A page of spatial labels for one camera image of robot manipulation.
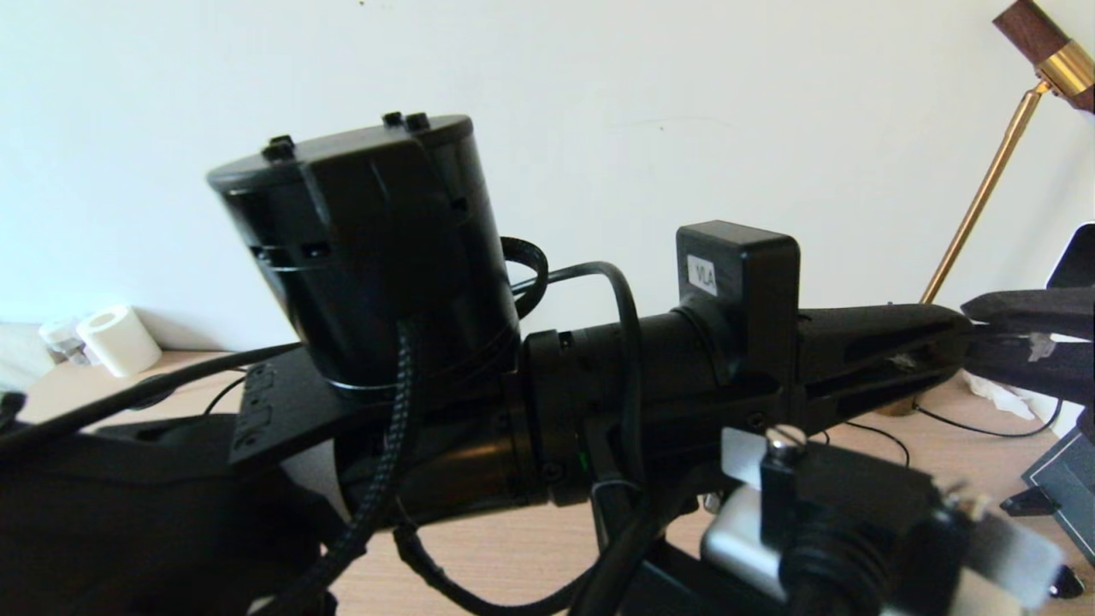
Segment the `brass desk lamp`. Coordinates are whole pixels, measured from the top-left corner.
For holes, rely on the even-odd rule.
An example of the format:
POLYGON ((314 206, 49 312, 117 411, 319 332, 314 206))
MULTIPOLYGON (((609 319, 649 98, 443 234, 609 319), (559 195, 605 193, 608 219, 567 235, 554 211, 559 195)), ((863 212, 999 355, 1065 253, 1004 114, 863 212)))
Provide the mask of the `brass desk lamp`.
POLYGON ((1050 92, 1067 101, 1071 108, 1095 117, 1095 60, 1044 12, 1044 8, 1035 0, 1014 0, 992 22, 1023 54, 1038 81, 1036 86, 1023 94, 1010 117, 1008 128, 998 146, 996 155, 991 160, 978 190, 973 193, 973 199, 927 282, 926 291, 920 297, 923 305, 933 304, 938 295, 959 253, 973 233, 975 223, 986 210, 993 191, 996 191, 998 182, 1008 165, 1010 156, 1026 132, 1044 95, 1050 92))

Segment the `crumpled white tissue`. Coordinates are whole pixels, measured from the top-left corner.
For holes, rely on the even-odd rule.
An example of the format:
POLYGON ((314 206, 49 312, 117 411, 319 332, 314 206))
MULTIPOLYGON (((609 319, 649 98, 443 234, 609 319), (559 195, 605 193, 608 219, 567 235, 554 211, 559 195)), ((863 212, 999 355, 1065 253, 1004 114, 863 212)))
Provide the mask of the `crumpled white tissue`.
POLYGON ((971 394, 989 400, 998 410, 1012 412, 1018 418, 1036 418, 1027 400, 1008 386, 971 373, 963 373, 963 377, 971 394))

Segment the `white toilet paper roll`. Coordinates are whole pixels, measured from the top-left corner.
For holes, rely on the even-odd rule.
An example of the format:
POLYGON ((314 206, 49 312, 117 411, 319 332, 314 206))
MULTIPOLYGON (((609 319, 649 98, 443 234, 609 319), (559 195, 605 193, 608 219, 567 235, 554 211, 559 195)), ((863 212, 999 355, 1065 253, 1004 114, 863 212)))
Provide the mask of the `white toilet paper roll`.
POLYGON ((162 358, 162 348, 130 305, 90 313, 77 322, 77 335, 115 377, 145 373, 162 358))

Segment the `black round desk grommet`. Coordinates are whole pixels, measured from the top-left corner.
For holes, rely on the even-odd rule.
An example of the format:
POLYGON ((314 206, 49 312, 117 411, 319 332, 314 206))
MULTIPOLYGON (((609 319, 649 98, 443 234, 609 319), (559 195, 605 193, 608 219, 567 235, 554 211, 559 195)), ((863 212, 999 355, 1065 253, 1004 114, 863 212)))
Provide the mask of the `black round desk grommet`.
POLYGON ((157 385, 159 388, 154 391, 153 395, 148 395, 141 400, 134 402, 126 411, 143 411, 145 409, 152 408, 153 406, 160 405, 160 403, 168 400, 176 393, 176 388, 168 388, 168 386, 161 386, 163 379, 168 377, 168 374, 155 374, 149 377, 141 379, 140 382, 134 384, 136 387, 145 387, 145 385, 157 385))

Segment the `black clip stand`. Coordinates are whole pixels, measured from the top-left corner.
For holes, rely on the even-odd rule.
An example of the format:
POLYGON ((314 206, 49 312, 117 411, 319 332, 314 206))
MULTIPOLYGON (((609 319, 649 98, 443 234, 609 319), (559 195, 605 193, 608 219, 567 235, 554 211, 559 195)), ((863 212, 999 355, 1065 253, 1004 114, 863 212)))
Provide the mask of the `black clip stand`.
POLYGON ((1041 486, 1030 488, 1008 496, 1000 503, 1001 510, 1013 518, 1051 516, 1059 511, 1060 504, 1045 491, 1041 486))

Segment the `dark teal patterned board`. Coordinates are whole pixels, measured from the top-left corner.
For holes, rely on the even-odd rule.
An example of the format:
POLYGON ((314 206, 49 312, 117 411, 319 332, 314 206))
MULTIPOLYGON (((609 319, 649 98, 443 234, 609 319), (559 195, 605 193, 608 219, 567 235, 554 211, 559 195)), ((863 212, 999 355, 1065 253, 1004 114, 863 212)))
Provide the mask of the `dark teal patterned board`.
POLYGON ((1095 441, 1071 429, 1023 473, 1057 503, 1052 518, 1095 569, 1095 441))

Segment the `small clear jar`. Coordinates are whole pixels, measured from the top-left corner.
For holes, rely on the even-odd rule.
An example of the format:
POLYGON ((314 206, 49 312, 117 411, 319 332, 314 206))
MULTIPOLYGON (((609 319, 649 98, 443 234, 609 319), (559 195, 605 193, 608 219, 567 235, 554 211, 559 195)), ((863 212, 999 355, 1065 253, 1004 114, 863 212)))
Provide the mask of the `small clear jar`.
POLYGON ((87 358, 87 344, 74 330, 74 321, 54 319, 42 323, 38 327, 38 336, 56 364, 90 365, 90 359, 87 358))

